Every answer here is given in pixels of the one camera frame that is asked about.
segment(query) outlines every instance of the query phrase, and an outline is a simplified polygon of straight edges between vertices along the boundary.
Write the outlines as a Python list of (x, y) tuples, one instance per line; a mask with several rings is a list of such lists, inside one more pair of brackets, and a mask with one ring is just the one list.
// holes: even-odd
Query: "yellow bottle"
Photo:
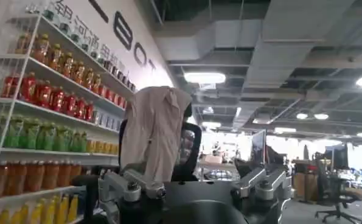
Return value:
[(0, 224), (9, 224), (9, 211), (6, 209), (0, 214)]
[(77, 219), (77, 209), (78, 209), (78, 195), (74, 194), (74, 197), (71, 200), (69, 214), (67, 216), (67, 222), (73, 222)]
[(21, 224), (21, 212), (20, 211), (16, 211), (13, 214), (10, 224)]
[(29, 209), (28, 209), (27, 204), (24, 204), (21, 207), (20, 213), (21, 213), (21, 224), (27, 224), (27, 222), (28, 222), (28, 213), (29, 213)]
[(57, 214), (57, 222), (56, 224), (65, 224), (66, 223), (66, 216), (67, 216), (67, 209), (69, 207), (69, 199), (67, 196), (64, 196), (58, 210)]
[(40, 224), (41, 204), (37, 204), (30, 215), (29, 224)]
[(47, 211), (45, 212), (44, 219), (41, 220), (41, 224), (54, 224), (55, 216), (55, 200), (52, 199), (48, 204)]

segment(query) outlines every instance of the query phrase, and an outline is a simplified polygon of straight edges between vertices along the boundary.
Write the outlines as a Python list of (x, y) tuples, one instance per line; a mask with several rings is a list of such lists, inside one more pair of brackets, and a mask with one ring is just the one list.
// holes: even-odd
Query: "wall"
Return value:
[[(80, 21), (85, 23), (88, 28), (87, 36), (96, 35), (99, 38), (99, 50), (105, 44), (110, 50), (109, 57), (114, 53), (118, 63), (122, 62), (121, 67), (125, 67), (125, 73), (129, 73), (129, 78), (137, 89), (147, 86), (173, 86), (165, 61), (135, 2), (130, 0), (96, 0), (96, 2), (108, 17), (108, 22), (104, 21), (88, 0), (64, 0), (55, 6), (62, 8), (61, 14), (70, 18), (72, 27)], [(117, 33), (122, 34), (120, 38), (117, 37)]]

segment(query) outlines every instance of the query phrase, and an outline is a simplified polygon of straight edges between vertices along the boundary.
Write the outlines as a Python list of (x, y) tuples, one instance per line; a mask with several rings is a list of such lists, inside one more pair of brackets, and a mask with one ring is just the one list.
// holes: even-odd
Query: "screw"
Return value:
[(128, 191), (134, 191), (134, 190), (137, 189), (137, 183), (136, 182), (129, 182), (127, 188), (128, 188)]

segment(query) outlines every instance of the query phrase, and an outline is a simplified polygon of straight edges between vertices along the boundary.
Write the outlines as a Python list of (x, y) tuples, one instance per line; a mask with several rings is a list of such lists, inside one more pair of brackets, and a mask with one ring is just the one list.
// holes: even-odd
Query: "red bottle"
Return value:
[(110, 90), (110, 89), (107, 89), (105, 98), (107, 98), (108, 100), (113, 102), (113, 100), (114, 100), (114, 92), (112, 90)]
[(77, 98), (75, 97), (74, 93), (71, 93), (69, 96), (66, 94), (63, 98), (62, 112), (64, 112), (64, 114), (73, 116), (75, 113), (76, 101)]
[(124, 97), (119, 97), (119, 101), (118, 101), (118, 104), (117, 104), (117, 105), (118, 105), (119, 107), (123, 107), (123, 105), (124, 105), (124, 100), (125, 100)]
[(107, 87), (101, 84), (98, 88), (98, 95), (106, 97)]
[(114, 94), (114, 98), (113, 98), (113, 103), (115, 104), (115, 105), (117, 105), (117, 103), (118, 103), (118, 101), (119, 101), (119, 95), (117, 95), (117, 94)]
[(44, 84), (38, 87), (37, 105), (49, 108), (49, 99), (51, 97), (51, 84), (46, 81)]
[(63, 88), (54, 88), (51, 93), (51, 98), (49, 101), (49, 108), (51, 110), (61, 112), (61, 108), (63, 106), (64, 92)]
[(86, 105), (86, 113), (85, 113), (85, 120), (86, 121), (91, 121), (91, 118), (93, 116), (93, 102), (90, 102), (89, 104)]
[(20, 87), (20, 99), (27, 102), (33, 102), (35, 99), (36, 78), (35, 73), (30, 72), (27, 77), (23, 78)]
[(10, 75), (4, 80), (4, 88), (2, 89), (1, 97), (12, 98), (15, 95), (18, 84), (18, 76)]
[(74, 117), (79, 119), (85, 118), (85, 108), (86, 108), (85, 100), (83, 100), (83, 98), (79, 98), (75, 103)]

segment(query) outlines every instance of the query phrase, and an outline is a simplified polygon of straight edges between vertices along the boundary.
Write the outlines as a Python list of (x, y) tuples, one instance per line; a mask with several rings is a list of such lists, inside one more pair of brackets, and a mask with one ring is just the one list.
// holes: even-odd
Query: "black letter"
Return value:
[(129, 51), (132, 48), (133, 33), (119, 11), (114, 16), (113, 32)]
[[(137, 56), (137, 49), (139, 49), (141, 54), (144, 56), (143, 60), (140, 60), (140, 58)], [(145, 54), (145, 50), (139, 42), (136, 42), (134, 45), (133, 56), (141, 67), (144, 67), (147, 64), (147, 55)]]

